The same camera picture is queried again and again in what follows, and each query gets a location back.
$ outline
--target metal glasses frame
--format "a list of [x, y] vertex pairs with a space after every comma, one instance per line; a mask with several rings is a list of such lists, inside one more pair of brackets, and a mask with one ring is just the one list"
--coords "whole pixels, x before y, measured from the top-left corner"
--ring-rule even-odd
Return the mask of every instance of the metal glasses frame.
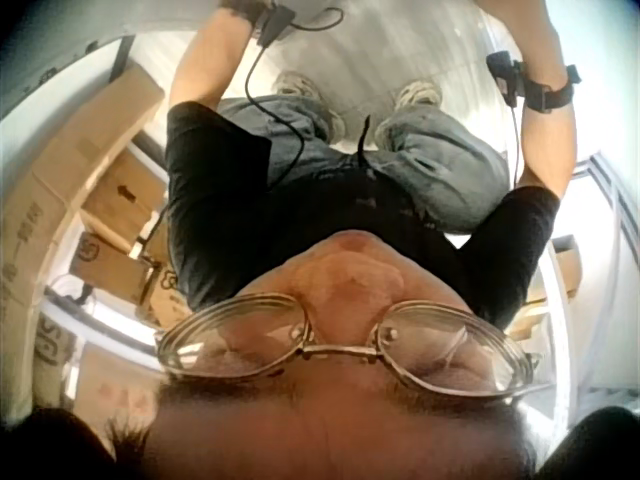
[[[252, 305], [288, 305], [299, 307], [302, 310], [304, 313], [304, 331], [302, 332], [302, 335], [299, 336], [297, 343], [291, 346], [291, 350], [287, 354], [269, 365], [265, 365], [264, 367], [256, 370], [255, 372], [235, 377], [222, 377], [219, 375], [206, 375], [202, 373], [194, 374], [182, 367], [177, 353], [178, 349], [181, 346], [184, 346], [180, 345], [181, 342], [189, 339], [194, 332], [202, 331], [207, 327], [215, 328], [218, 325], [223, 324], [225, 321], [225, 314], [228, 315], [242, 307], [250, 307]], [[499, 352], [509, 365], [517, 370], [514, 372], [514, 378], [522, 378], [523, 385], [508, 387], [501, 392], [471, 392], [447, 389], [437, 385], [432, 385], [412, 375], [386, 352], [383, 345], [384, 340], [381, 336], [379, 327], [384, 323], [384, 319], [388, 318], [390, 315], [401, 312], [402, 310], [416, 308], [425, 308], [430, 311], [446, 312], [456, 315], [456, 318], [461, 320], [465, 324], [465, 327], [482, 335], [483, 339], [486, 340], [492, 348]], [[471, 315], [469, 312], [452, 307], [426, 301], [408, 301], [396, 304], [389, 308], [383, 316], [383, 320], [372, 329], [369, 338], [373, 338], [372, 346], [318, 345], [314, 341], [313, 329], [307, 312], [300, 302], [298, 302], [294, 297], [282, 294], [256, 294], [236, 297], [209, 307], [191, 316], [167, 332], [158, 332], [156, 340], [158, 341], [158, 359], [167, 371], [178, 376], [217, 379], [225, 383], [249, 382], [258, 377], [273, 375], [277, 371], [281, 370], [284, 364], [299, 357], [308, 360], [317, 355], [345, 355], [366, 359], [371, 364], [381, 361], [403, 384], [418, 387], [441, 395], [485, 400], [500, 400], [521, 397], [549, 386], [532, 385], [535, 370], [533, 362], [534, 357], [532, 355], [526, 354], [516, 342], [493, 325]]]

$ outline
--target black cable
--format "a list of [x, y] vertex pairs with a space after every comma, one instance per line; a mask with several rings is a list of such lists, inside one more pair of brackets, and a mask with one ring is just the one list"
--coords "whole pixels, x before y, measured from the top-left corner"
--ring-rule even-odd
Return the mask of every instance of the black cable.
[[518, 169], [520, 168], [520, 132], [518, 131], [518, 120], [516, 120], [516, 109], [511, 109], [511, 117], [513, 118], [513, 130], [516, 133], [516, 148], [518, 149], [517, 160], [516, 160], [516, 170], [513, 174], [513, 188], [515, 189], [518, 185]]
[[280, 118], [275, 113], [272, 113], [269, 110], [267, 110], [266, 108], [264, 108], [262, 105], [260, 105], [260, 103], [258, 103], [251, 96], [251, 93], [249, 93], [249, 82], [251, 81], [251, 77], [253, 76], [253, 72], [255, 71], [256, 67], [258, 66], [258, 63], [260, 62], [260, 59], [262, 58], [262, 56], [264, 55], [264, 52], [266, 52], [266, 50], [267, 50], [266, 48], [263, 48], [262, 50], [260, 50], [260, 53], [258, 54], [258, 56], [256, 57], [255, 61], [253, 62], [251, 70], [249, 70], [249, 74], [247, 75], [247, 80], [244, 82], [244, 93], [247, 96], [247, 100], [249, 100], [249, 103], [251, 103], [251, 105], [256, 107], [258, 110], [260, 110], [265, 115], [269, 115], [271, 118], [273, 118], [277, 122], [279, 122], [279, 123], [285, 125], [286, 127], [288, 127], [289, 130], [291, 130], [296, 135], [296, 137], [298, 137], [298, 139], [300, 140], [300, 150], [298, 150], [298, 154], [294, 158], [293, 162], [291, 162], [289, 167], [282, 173], [282, 175], [280, 175], [280, 177], [267, 188], [267, 191], [270, 192], [271, 190], [276, 188], [278, 185], [280, 185], [280, 183], [282, 183], [282, 181], [287, 177], [287, 175], [289, 175], [291, 173], [291, 170], [293, 170], [295, 168], [295, 166], [298, 164], [298, 162], [300, 161], [300, 157], [302, 157], [302, 153], [304, 152], [305, 141], [304, 141], [304, 137], [302, 136], [302, 134], [298, 130], [296, 130], [296, 128], [293, 125], [291, 125], [286, 120], [283, 120], [282, 118]]
[[335, 22], [330, 23], [329, 25], [325, 25], [324, 27], [305, 27], [303, 25], [298, 25], [295, 23], [292, 23], [291, 26], [296, 30], [302, 30], [303, 32], [324, 32], [326, 30], [331, 30], [333, 27], [337, 27], [344, 21], [345, 13], [344, 13], [344, 10], [342, 10], [341, 8], [327, 7], [325, 8], [324, 12], [338, 12], [338, 15], [340, 15], [340, 18], [338, 18], [338, 20], [336, 20]]

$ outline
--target short sleeve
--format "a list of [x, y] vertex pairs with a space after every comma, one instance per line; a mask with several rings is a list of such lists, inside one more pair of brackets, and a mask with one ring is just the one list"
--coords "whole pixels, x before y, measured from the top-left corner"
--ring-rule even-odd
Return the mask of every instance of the short sleeve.
[[525, 303], [559, 208], [545, 188], [514, 190], [462, 247], [470, 306], [481, 318], [504, 329]]
[[195, 102], [169, 112], [169, 233], [173, 266], [198, 310], [235, 293], [256, 253], [271, 142]]

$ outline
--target leg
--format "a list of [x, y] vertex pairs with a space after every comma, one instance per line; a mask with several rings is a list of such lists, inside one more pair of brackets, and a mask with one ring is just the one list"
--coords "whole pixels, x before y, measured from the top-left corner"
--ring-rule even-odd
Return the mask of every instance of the leg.
[[[346, 157], [329, 146], [330, 139], [335, 136], [335, 119], [319, 95], [313, 98], [305, 89], [296, 90], [296, 93], [256, 99], [262, 107], [293, 125], [305, 139], [304, 152], [284, 180], [285, 184], [301, 176], [338, 168]], [[244, 98], [223, 100], [219, 112], [248, 132], [272, 141], [269, 182], [280, 178], [300, 148], [300, 140], [289, 127], [261, 112]]]
[[402, 106], [376, 140], [372, 166], [407, 188], [445, 232], [473, 232], [509, 191], [507, 162], [437, 106]]

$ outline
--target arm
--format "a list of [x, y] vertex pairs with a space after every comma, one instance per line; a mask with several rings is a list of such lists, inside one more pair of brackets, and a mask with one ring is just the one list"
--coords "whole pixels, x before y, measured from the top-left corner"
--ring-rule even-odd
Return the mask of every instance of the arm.
[[[545, 0], [476, 0], [501, 20], [522, 52], [529, 78], [557, 91], [568, 75], [557, 32]], [[544, 186], [562, 198], [577, 160], [576, 119], [573, 105], [545, 115], [527, 107], [522, 120], [525, 171], [518, 184]]]
[[263, 0], [222, 0], [196, 34], [176, 71], [169, 107], [198, 102], [215, 110], [247, 48]]

